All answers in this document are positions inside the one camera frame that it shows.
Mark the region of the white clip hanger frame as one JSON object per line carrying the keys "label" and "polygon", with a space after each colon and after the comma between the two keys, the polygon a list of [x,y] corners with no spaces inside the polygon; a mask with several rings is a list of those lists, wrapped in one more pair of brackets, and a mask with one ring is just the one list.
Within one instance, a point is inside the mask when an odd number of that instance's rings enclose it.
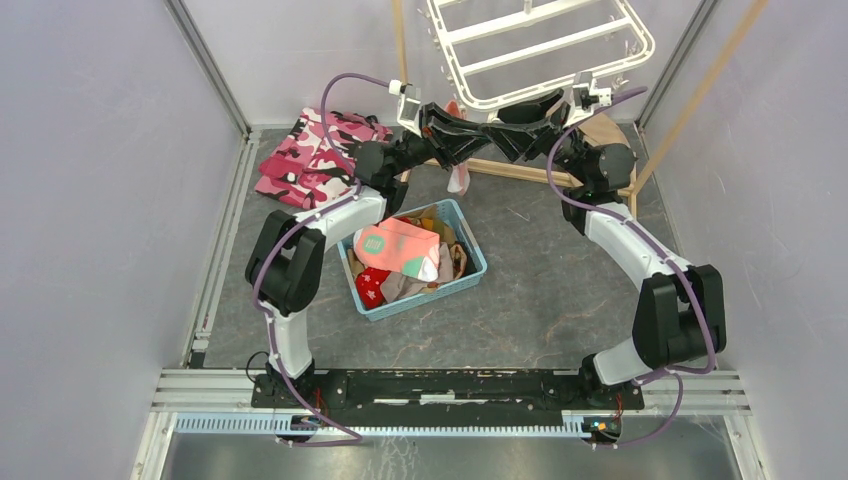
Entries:
{"label": "white clip hanger frame", "polygon": [[415,1],[413,17],[462,106],[497,109],[570,90],[653,89],[658,43],[636,1]]}

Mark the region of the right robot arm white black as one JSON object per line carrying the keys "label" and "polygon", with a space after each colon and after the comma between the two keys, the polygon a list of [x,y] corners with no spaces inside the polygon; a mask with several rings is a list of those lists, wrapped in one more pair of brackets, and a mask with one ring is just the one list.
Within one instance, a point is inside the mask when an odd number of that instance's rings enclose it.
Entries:
{"label": "right robot arm white black", "polygon": [[636,156],[598,101],[568,102],[562,91],[512,105],[488,117],[504,154],[546,160],[579,181],[554,189],[563,216],[598,245],[639,290],[630,336],[587,356],[577,392],[591,408],[612,401],[618,387],[641,386],[666,374],[706,374],[726,346],[723,280],[711,265],[696,266],[664,246],[624,204]]}

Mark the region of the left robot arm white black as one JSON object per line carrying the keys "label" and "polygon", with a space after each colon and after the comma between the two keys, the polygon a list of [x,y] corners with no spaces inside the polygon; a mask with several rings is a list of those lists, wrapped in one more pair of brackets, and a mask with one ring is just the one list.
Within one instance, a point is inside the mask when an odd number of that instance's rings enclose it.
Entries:
{"label": "left robot arm white black", "polygon": [[314,394],[307,308],[319,288],[327,249],[393,218],[408,190],[399,174],[430,159],[456,166],[493,143],[497,128],[453,117],[435,104],[426,105],[413,126],[390,143],[367,141],[354,148],[350,193],[297,216],[274,212],[257,239],[245,277],[267,323],[267,374],[290,407],[306,405]]}

